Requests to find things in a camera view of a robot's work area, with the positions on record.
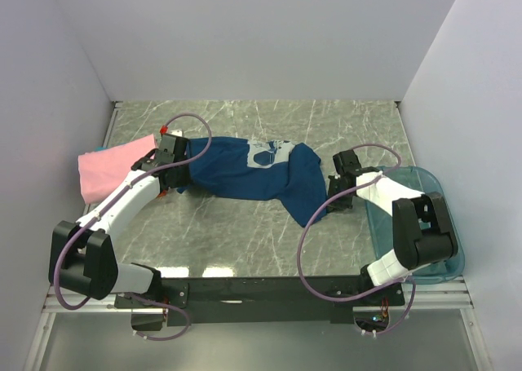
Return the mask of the blue t shirt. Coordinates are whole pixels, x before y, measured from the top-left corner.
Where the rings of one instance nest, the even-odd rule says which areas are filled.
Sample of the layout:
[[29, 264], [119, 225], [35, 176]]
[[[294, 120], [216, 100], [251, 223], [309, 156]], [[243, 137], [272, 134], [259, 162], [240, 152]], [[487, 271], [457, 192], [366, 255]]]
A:
[[222, 198], [277, 199], [301, 227], [327, 200], [320, 157], [306, 144], [214, 137], [189, 164], [191, 186]]

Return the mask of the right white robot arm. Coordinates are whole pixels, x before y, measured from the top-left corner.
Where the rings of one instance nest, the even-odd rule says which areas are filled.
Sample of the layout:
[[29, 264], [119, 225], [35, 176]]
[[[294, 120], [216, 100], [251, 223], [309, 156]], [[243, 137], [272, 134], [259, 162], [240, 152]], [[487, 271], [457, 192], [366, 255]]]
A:
[[394, 280], [458, 255], [458, 237], [442, 193], [409, 188], [386, 176], [384, 169], [364, 167], [352, 150], [334, 154], [333, 163], [336, 174], [329, 177], [328, 196], [351, 192], [331, 201], [328, 213], [351, 209], [357, 197], [391, 219], [391, 248], [357, 277], [362, 302], [375, 305]]

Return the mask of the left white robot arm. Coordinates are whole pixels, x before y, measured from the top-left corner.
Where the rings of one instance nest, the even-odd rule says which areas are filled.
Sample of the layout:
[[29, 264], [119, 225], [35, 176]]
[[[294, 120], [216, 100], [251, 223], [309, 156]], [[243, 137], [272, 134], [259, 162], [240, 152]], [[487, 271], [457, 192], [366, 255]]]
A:
[[75, 222], [59, 222], [51, 237], [50, 283], [96, 300], [134, 293], [144, 307], [156, 306], [163, 296], [161, 273], [135, 263], [119, 263], [113, 242], [161, 192], [188, 184], [185, 161], [190, 156], [188, 139], [164, 134], [159, 147], [135, 162], [97, 208]]

